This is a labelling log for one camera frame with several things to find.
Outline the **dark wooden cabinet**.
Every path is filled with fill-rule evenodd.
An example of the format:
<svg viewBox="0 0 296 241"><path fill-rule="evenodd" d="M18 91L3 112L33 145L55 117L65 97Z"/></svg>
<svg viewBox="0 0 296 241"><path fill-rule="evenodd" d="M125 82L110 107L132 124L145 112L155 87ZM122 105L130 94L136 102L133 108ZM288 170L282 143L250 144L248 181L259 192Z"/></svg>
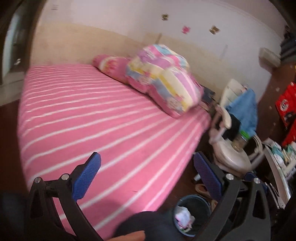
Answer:
<svg viewBox="0 0 296 241"><path fill-rule="evenodd" d="M273 70L267 88L258 103L258 124L256 133L261 141L270 138L281 143L286 136L286 128L282 123L276 101L287 86L295 80L295 63L287 63Z"/></svg>

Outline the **red plastic bag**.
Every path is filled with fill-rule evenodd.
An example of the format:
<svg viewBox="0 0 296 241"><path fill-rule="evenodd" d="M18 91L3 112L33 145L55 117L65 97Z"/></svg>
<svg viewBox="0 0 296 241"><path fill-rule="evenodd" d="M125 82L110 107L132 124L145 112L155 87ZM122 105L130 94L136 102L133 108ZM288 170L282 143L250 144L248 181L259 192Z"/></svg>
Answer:
<svg viewBox="0 0 296 241"><path fill-rule="evenodd" d="M287 134L282 142L286 146L295 142L295 82L291 82L275 102L276 109L282 120Z"/></svg>

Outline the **pastel striped cartoon quilt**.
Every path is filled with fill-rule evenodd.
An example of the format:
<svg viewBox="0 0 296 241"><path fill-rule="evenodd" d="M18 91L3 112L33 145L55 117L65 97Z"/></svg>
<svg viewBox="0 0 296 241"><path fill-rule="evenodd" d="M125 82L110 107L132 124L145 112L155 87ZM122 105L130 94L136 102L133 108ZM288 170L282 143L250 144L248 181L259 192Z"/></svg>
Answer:
<svg viewBox="0 0 296 241"><path fill-rule="evenodd" d="M163 44L141 49L126 65L126 78L131 87L148 95L173 118L196 107L204 94L187 60Z"/></svg>

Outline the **pink floral bolster pillow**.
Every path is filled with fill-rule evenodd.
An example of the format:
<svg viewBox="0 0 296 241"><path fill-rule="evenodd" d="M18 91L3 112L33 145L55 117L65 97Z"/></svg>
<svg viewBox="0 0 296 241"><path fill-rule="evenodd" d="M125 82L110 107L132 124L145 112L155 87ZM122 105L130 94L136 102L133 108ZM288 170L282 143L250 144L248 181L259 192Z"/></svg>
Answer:
<svg viewBox="0 0 296 241"><path fill-rule="evenodd" d="M127 84L126 66L130 59L121 56L98 55L92 60L92 65L103 74Z"/></svg>

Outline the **pink wall sticker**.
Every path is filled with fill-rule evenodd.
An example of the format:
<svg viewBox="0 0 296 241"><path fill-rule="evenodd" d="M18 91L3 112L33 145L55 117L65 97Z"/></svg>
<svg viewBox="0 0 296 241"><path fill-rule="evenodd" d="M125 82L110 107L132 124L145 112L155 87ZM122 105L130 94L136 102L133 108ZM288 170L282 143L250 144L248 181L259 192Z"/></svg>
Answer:
<svg viewBox="0 0 296 241"><path fill-rule="evenodd" d="M190 27L188 27L188 26L184 26L184 27L182 28L182 33L184 33L184 34L188 34L188 33L190 32L190 30L191 30Z"/></svg>

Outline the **white baby chair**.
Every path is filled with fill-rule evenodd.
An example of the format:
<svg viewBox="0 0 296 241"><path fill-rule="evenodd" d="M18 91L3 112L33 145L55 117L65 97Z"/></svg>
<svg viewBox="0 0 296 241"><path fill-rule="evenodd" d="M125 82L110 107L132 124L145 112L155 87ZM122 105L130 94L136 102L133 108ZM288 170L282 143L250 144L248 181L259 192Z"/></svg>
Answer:
<svg viewBox="0 0 296 241"><path fill-rule="evenodd" d="M226 110L231 102L249 88L231 79L215 106L209 131L209 144L213 147L214 163L223 171L243 177L253 171L262 160L263 145L255 134L248 137L239 131L240 121Z"/></svg>

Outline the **grey wrapped bundle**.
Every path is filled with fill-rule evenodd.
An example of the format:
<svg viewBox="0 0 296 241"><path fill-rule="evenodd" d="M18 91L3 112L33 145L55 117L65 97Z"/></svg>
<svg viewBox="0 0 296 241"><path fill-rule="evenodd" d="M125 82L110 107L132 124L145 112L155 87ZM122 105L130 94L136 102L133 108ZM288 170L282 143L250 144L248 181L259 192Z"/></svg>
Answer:
<svg viewBox="0 0 296 241"><path fill-rule="evenodd" d="M259 49L259 59L262 63L272 68L278 68L281 65L280 57L267 48Z"/></svg>

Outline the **dark round trash bin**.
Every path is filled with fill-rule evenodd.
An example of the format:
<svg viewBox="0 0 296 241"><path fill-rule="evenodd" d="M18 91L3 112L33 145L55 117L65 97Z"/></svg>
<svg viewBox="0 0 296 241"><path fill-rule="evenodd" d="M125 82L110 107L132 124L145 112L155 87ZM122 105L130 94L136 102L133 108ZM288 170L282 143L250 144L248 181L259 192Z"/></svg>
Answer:
<svg viewBox="0 0 296 241"><path fill-rule="evenodd" d="M192 194L182 197L173 209L173 222L177 230L194 237L211 215L209 202L203 197Z"/></svg>

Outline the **pink white-striped bed sheet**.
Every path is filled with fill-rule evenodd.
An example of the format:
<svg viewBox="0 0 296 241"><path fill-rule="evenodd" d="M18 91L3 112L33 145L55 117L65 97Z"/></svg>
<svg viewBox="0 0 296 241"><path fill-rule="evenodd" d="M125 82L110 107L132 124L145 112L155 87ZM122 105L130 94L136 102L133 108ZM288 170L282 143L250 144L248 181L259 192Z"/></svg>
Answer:
<svg viewBox="0 0 296 241"><path fill-rule="evenodd" d="M26 185L70 173L97 152L101 167L78 204L99 235L110 238L129 216L163 204L209 124L200 106L172 118L91 65L35 66L18 110Z"/></svg>

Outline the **brown bear wall sticker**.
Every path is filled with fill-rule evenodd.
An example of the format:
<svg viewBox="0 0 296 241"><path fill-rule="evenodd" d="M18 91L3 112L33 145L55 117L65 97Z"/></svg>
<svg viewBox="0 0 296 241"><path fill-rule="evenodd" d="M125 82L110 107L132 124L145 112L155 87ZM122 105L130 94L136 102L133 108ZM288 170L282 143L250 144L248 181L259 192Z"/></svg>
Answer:
<svg viewBox="0 0 296 241"><path fill-rule="evenodd" d="M169 18L169 15L168 14L162 14L162 20L163 21L167 21Z"/></svg>

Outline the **black suitcase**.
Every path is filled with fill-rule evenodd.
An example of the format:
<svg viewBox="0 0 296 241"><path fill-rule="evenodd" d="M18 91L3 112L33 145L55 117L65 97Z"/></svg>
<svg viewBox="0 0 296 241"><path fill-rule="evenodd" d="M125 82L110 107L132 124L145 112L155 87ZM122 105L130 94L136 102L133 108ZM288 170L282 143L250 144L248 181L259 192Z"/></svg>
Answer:
<svg viewBox="0 0 296 241"><path fill-rule="evenodd" d="M281 44L280 60L281 62L295 56L295 38L284 39Z"/></svg>

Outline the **blue cloth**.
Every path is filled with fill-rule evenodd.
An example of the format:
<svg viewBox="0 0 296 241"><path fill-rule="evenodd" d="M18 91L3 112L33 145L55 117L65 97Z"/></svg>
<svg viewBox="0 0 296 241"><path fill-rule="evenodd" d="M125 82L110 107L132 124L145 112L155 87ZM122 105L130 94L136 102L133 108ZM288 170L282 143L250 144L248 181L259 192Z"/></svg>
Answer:
<svg viewBox="0 0 296 241"><path fill-rule="evenodd" d="M255 92L249 88L226 106L226 110L240 121L239 131L248 137L256 134L258 115Z"/></svg>

